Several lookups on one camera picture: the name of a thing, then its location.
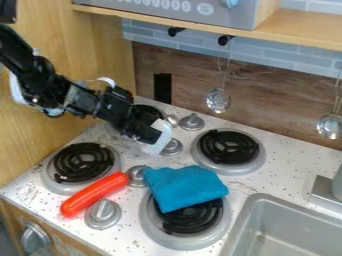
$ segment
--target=blue cloth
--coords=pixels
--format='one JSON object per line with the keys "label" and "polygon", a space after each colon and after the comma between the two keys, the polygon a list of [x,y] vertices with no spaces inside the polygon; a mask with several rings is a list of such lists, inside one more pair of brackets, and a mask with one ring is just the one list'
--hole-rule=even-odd
{"label": "blue cloth", "polygon": [[213,171],[193,165],[145,169],[144,179],[163,213],[224,197],[228,188]]}

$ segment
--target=countertop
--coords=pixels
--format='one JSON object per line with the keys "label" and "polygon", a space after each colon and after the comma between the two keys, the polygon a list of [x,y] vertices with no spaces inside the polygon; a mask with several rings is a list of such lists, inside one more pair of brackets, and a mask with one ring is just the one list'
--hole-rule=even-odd
{"label": "countertop", "polygon": [[[174,114],[179,118],[192,113],[186,109],[142,97],[136,97],[136,103],[156,106],[167,114]],[[165,166],[179,168],[194,164],[189,150],[198,134],[215,128],[242,130],[252,134],[263,143],[267,151],[267,159],[266,163],[254,173],[237,177],[219,176],[230,189],[230,194],[227,196],[232,209],[230,229],[244,201],[254,193],[271,194],[342,219],[342,215],[308,203],[316,175],[332,178],[342,163],[342,152],[219,118],[198,115],[205,120],[206,126],[203,130],[188,132],[177,127],[172,131],[172,136],[184,144],[184,150],[178,156],[139,158],[132,154],[134,144],[131,141],[121,139],[115,134],[109,135],[105,125],[87,129],[70,143],[99,142],[113,146],[120,153],[123,171],[142,164],[152,168]],[[213,246],[191,252],[174,251],[156,244],[144,234],[138,220],[138,205],[147,192],[147,188],[132,187],[127,187],[109,197],[122,207],[123,215],[120,222],[108,230],[92,230],[84,223],[84,213],[74,219],[66,219],[60,215],[59,206],[68,197],[53,194],[42,185],[40,173],[43,171],[44,161],[2,188],[0,192],[3,198],[103,255],[218,255],[224,241],[229,237],[228,231],[227,235]]]}

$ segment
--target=wooden cabinet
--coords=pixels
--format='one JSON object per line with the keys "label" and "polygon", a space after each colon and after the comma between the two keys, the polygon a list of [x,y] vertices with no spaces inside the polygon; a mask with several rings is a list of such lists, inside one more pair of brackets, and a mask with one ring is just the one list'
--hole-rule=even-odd
{"label": "wooden cabinet", "polygon": [[1,199],[0,218],[5,222],[7,230],[20,255],[24,255],[20,240],[25,231],[25,223],[28,222],[33,222],[39,225],[48,234],[52,242],[51,247],[49,247],[48,250],[55,255],[101,255],[90,247],[72,239],[70,236],[56,230],[47,223]]}
{"label": "wooden cabinet", "polygon": [[[71,2],[20,0],[13,28],[58,73],[73,80],[108,76],[135,93],[132,47],[122,38],[120,18],[75,12]],[[15,104],[6,77],[0,77],[0,120],[0,187],[94,122],[71,114],[51,119]]]}

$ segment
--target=wooden panel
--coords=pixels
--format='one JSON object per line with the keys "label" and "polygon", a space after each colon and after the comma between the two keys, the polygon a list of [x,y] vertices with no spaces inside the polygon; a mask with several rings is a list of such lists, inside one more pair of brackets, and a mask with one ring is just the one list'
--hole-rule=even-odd
{"label": "wooden panel", "polygon": [[[122,39],[117,17],[74,12],[70,0],[18,1],[13,27],[58,73],[70,79],[109,76],[135,92],[132,48]],[[0,84],[0,187],[91,125],[70,114],[50,119],[32,108],[14,104],[8,83]]]}
{"label": "wooden panel", "polygon": [[342,33],[340,32],[342,15],[279,9],[254,31],[247,31],[92,6],[73,5],[72,8],[80,12],[118,16],[221,35],[241,36],[342,51]]}
{"label": "wooden panel", "polygon": [[259,0],[256,24],[259,25],[274,14],[280,7],[280,0]]}
{"label": "wooden panel", "polygon": [[11,226],[14,229],[14,232],[12,234],[16,237],[15,241],[20,241],[21,235],[25,230],[24,224],[25,222],[30,221],[38,224],[50,236],[50,238],[52,239],[52,246],[50,248],[50,251],[53,252],[55,255],[77,255],[75,251],[70,251],[70,246],[77,249],[81,253],[84,253],[84,255],[101,255],[100,253],[94,251],[90,247],[85,246],[83,243],[80,243],[75,239],[72,239],[66,234],[51,227],[47,223],[37,219],[36,217],[28,214],[27,212],[13,206],[12,204],[4,200],[0,200],[0,206],[8,214],[8,218],[6,218],[6,221],[10,221]]}
{"label": "wooden panel", "polygon": [[13,242],[14,248],[19,253],[19,256],[24,256],[25,253],[20,245],[20,227],[18,222],[14,218],[13,212],[10,207],[8,207],[8,203],[6,203],[3,199],[0,198],[0,219],[4,222],[6,230]]}
{"label": "wooden panel", "polygon": [[[204,104],[210,89],[222,87],[214,58],[140,43],[133,49],[139,95],[153,98],[153,74],[171,73],[174,105],[215,116]],[[315,130],[316,121],[332,109],[334,83],[331,78],[234,61],[226,81],[232,106],[217,117],[342,150],[341,139],[324,139]]]}

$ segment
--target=sink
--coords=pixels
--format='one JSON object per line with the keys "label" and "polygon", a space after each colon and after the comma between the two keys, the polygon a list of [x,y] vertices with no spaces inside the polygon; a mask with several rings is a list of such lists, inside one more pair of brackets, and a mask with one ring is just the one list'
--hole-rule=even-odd
{"label": "sink", "polygon": [[342,221],[267,194],[250,196],[220,256],[341,256]]}

